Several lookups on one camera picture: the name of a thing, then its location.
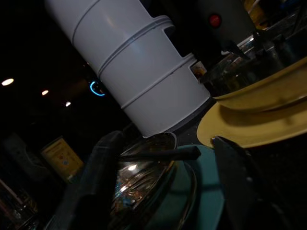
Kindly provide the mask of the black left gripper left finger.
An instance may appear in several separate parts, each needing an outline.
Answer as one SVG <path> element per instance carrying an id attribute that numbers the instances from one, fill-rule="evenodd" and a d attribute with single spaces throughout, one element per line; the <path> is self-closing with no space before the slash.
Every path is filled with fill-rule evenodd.
<path id="1" fill-rule="evenodd" d="M 81 173 L 67 186 L 47 230 L 107 230 L 123 146 L 121 131 L 96 143 Z"/>

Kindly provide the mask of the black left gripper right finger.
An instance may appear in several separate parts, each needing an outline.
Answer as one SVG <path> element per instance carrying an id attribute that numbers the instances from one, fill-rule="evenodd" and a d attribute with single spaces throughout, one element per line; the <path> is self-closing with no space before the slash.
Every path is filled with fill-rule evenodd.
<path id="1" fill-rule="evenodd" d="M 213 138 L 213 147 L 233 230 L 300 230 L 281 193 L 247 150 L 220 136 Z"/>

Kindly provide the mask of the black chopstick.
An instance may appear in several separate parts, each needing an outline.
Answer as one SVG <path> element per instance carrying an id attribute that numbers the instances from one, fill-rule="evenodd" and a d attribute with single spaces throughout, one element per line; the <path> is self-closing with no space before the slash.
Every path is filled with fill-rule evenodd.
<path id="1" fill-rule="evenodd" d="M 200 150 L 196 146 L 184 147 L 182 149 L 172 149 L 155 152 L 140 152 L 137 154 L 121 155 L 121 162 L 137 161 L 185 161 L 197 160 L 201 156 Z"/>

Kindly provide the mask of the blue plate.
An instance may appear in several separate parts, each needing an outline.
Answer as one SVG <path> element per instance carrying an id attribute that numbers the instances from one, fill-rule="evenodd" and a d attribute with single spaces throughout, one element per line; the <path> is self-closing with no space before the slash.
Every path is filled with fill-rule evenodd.
<path id="1" fill-rule="evenodd" d="M 197 160 L 180 161 L 143 230 L 216 230 L 224 208 L 214 151 L 196 145 Z"/>

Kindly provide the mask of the yellow tea box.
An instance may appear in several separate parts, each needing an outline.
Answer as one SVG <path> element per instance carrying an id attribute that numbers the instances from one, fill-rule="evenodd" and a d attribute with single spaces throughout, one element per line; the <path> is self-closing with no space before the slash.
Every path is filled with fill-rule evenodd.
<path id="1" fill-rule="evenodd" d="M 41 155 L 67 183 L 83 167 L 83 161 L 63 137 L 59 137 L 44 146 L 41 149 Z"/>

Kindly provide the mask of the yellow plate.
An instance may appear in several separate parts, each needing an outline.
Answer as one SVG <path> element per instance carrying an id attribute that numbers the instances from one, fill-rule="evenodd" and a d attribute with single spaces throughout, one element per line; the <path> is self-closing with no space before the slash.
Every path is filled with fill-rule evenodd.
<path id="1" fill-rule="evenodd" d="M 243 148 L 263 146 L 307 133 L 307 98 L 260 113 L 243 113 L 215 103 L 201 119 L 197 138 L 212 147 L 212 138 L 224 137 Z"/>

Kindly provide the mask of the yellow bowl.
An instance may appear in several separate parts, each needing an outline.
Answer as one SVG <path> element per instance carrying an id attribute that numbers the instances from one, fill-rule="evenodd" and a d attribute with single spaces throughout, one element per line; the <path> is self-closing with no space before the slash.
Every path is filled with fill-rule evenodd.
<path id="1" fill-rule="evenodd" d="M 250 86 L 214 99 L 241 112 L 273 110 L 307 97 L 307 57 Z"/>

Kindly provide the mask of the round steel bowl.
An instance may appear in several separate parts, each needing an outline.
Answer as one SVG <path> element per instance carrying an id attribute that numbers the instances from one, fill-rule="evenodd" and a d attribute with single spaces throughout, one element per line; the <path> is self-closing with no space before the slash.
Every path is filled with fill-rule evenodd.
<path id="1" fill-rule="evenodd" d="M 288 37 L 252 41 L 245 56 L 230 54 L 200 78 L 212 97 L 236 92 L 307 57 L 307 27 Z"/>

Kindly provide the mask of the white printed cup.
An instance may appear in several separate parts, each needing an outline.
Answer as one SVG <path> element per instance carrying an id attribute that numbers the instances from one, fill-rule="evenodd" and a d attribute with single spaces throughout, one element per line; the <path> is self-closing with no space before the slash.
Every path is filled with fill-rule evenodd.
<path id="1" fill-rule="evenodd" d="M 203 63 L 201 61 L 198 61 L 196 63 L 194 63 L 191 67 L 190 67 L 192 73 L 194 74 L 195 78 L 199 81 L 207 72 L 207 69 L 205 68 L 205 66 L 203 65 Z"/>

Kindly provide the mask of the yellow oil bottle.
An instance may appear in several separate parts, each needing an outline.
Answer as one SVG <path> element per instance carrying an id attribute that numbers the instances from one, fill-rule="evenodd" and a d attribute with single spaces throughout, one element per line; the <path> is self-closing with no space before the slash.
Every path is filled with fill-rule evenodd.
<path id="1" fill-rule="evenodd" d="M 245 10 L 248 12 L 257 29 L 269 27 L 268 15 L 265 11 L 266 0 L 242 0 Z"/>

